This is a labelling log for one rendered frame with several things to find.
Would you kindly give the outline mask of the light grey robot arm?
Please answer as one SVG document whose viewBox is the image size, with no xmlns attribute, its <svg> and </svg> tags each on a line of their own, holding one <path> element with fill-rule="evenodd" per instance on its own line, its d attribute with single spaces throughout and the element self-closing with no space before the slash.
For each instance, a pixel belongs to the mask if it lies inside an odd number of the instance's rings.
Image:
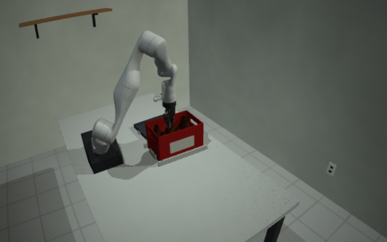
<svg viewBox="0 0 387 242">
<path fill-rule="evenodd" d="M 140 62 L 143 54 L 156 58 L 155 65 L 158 67 L 157 74 L 160 77 L 170 77 L 162 82 L 162 92 L 154 97 L 154 102 L 162 100 L 164 103 L 173 103 L 176 101 L 175 80 L 178 68 L 168 58 L 167 44 L 164 38 L 151 31 L 145 31 L 138 38 L 128 64 L 114 89 L 114 124 L 100 118 L 93 126 L 93 153 L 100 155 L 106 153 L 109 145 L 116 139 L 127 110 L 140 87 Z"/>
</svg>

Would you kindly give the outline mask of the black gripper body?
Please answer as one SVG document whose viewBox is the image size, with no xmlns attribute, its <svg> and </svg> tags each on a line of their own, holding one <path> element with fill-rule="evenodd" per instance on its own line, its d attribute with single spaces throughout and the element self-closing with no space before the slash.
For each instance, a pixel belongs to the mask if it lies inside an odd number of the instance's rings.
<svg viewBox="0 0 387 242">
<path fill-rule="evenodd" d="M 165 112 L 168 111 L 168 115 L 170 116 L 171 115 L 171 110 L 173 107 L 176 106 L 176 101 L 173 102 L 173 103 L 164 103 L 163 102 L 163 107 L 165 107 Z"/>
</svg>

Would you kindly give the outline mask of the red crate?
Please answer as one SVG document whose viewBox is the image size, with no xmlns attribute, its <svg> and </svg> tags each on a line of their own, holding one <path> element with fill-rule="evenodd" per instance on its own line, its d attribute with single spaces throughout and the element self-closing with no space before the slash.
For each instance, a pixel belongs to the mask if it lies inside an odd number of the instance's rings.
<svg viewBox="0 0 387 242">
<path fill-rule="evenodd" d="M 164 122 L 164 117 L 152 120 L 149 124 L 146 134 L 147 145 L 148 149 L 151 148 L 156 154 L 158 161 L 203 146 L 203 122 L 186 110 L 174 114 L 174 127 L 178 127 L 182 116 L 187 118 L 187 122 L 190 124 L 189 128 L 178 130 L 160 137 L 154 132 L 153 127 L 154 125 L 158 125 L 160 130 L 165 132 L 167 126 L 166 122 Z M 191 119 L 198 125 L 194 125 L 191 122 Z M 151 134 L 155 137 L 155 140 L 152 138 Z"/>
</svg>

